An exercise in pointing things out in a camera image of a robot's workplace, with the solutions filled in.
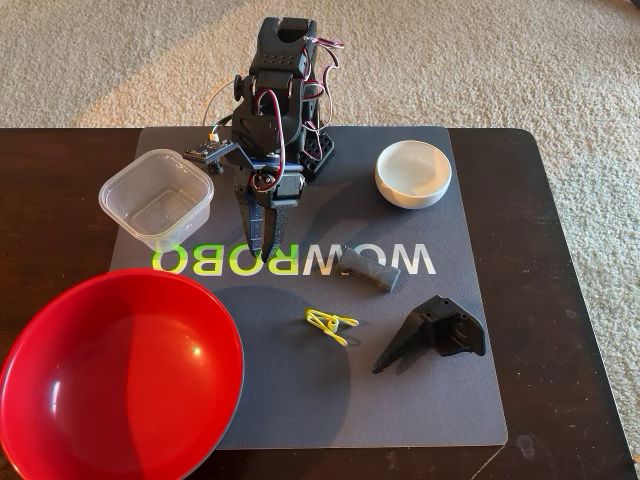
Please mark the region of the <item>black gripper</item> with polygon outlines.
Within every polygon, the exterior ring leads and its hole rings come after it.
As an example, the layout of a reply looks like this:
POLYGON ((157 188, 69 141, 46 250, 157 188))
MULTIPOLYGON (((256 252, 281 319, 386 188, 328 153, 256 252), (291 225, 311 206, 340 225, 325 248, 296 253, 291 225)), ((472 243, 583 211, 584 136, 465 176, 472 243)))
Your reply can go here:
POLYGON ((247 246, 264 262, 279 249, 289 211, 298 205, 304 189, 305 119, 306 114, 299 112, 235 112, 231 116, 230 140, 237 149, 227 159, 234 166, 247 246))

